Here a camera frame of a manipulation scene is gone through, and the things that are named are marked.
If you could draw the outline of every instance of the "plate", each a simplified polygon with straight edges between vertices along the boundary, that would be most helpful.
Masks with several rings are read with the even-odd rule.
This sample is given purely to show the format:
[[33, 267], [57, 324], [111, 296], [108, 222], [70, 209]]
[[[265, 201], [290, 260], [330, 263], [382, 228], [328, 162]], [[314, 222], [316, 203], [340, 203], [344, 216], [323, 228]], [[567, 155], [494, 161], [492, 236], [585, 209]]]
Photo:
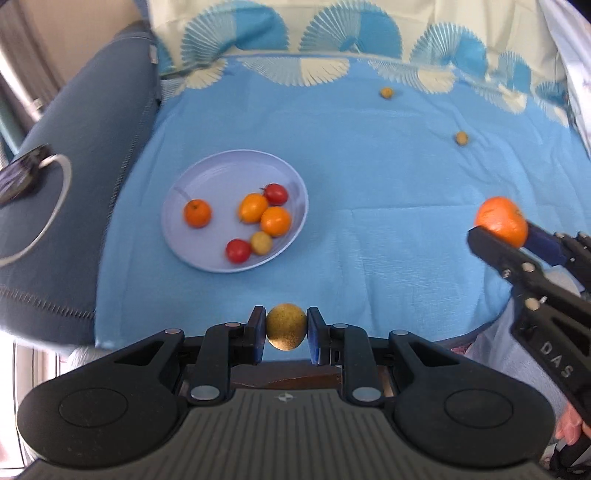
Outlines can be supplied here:
[[[273, 239], [271, 251], [252, 254], [242, 264], [233, 264], [225, 254], [234, 238], [249, 241], [259, 230], [258, 223], [241, 223], [236, 215], [242, 199], [260, 192], [269, 183], [283, 185], [289, 194], [283, 205], [291, 215], [291, 228]], [[191, 228], [183, 218], [187, 198], [203, 199], [212, 208], [212, 220], [204, 228]], [[300, 175], [282, 159], [255, 150], [232, 150], [204, 158], [190, 167], [174, 183], [164, 199], [161, 220], [166, 243], [183, 261], [214, 273], [233, 273], [258, 267], [291, 245], [308, 214], [308, 192]]]

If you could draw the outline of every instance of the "human hand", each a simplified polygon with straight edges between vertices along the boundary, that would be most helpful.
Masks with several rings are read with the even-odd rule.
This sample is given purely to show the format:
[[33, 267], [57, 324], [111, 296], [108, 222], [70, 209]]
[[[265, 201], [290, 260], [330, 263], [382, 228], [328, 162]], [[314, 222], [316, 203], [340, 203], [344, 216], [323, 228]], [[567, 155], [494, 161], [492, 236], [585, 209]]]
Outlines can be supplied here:
[[581, 415], [569, 403], [556, 424], [556, 433], [554, 436], [558, 440], [564, 439], [568, 445], [574, 445], [581, 437], [581, 432], [591, 438], [591, 427], [583, 423]]

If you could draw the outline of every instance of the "orange cherry tomato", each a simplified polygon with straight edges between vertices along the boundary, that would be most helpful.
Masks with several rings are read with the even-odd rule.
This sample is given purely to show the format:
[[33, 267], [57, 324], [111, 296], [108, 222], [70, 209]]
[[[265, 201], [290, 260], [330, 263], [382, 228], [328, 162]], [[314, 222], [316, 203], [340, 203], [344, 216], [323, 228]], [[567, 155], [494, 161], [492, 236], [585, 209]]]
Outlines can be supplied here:
[[212, 219], [212, 208], [205, 200], [191, 200], [183, 209], [185, 222], [193, 228], [203, 228]]
[[269, 202], [260, 193], [249, 193], [238, 207], [238, 218], [243, 223], [257, 223], [269, 207]]
[[519, 207], [505, 197], [485, 201], [476, 214], [475, 226], [482, 226], [515, 248], [527, 240], [527, 220]]
[[283, 207], [269, 207], [262, 214], [261, 230], [271, 236], [285, 235], [291, 227], [291, 215]]

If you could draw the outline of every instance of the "small yellow fruit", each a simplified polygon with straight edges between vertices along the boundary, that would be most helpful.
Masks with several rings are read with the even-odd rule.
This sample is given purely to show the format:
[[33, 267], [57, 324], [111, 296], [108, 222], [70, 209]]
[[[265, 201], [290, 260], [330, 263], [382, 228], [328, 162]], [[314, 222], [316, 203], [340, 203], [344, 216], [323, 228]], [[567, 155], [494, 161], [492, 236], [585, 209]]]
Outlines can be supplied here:
[[379, 91], [379, 94], [386, 100], [390, 100], [394, 95], [394, 90], [392, 90], [390, 87], [384, 87]]
[[267, 314], [267, 338], [272, 346], [287, 352], [296, 348], [306, 337], [306, 314], [297, 305], [282, 303]]
[[273, 248], [273, 239], [265, 232], [257, 232], [251, 237], [251, 248], [257, 255], [267, 255]]
[[468, 134], [466, 132], [458, 132], [456, 134], [456, 143], [462, 147], [468, 143]]

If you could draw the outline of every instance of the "sunglasses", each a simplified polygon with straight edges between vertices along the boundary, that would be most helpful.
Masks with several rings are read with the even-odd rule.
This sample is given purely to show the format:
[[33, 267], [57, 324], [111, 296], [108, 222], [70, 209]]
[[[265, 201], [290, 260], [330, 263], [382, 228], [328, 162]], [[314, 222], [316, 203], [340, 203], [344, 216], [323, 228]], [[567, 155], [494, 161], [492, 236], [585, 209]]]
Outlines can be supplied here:
[[49, 145], [41, 145], [0, 170], [0, 208], [35, 188], [39, 180], [39, 165], [49, 156]]

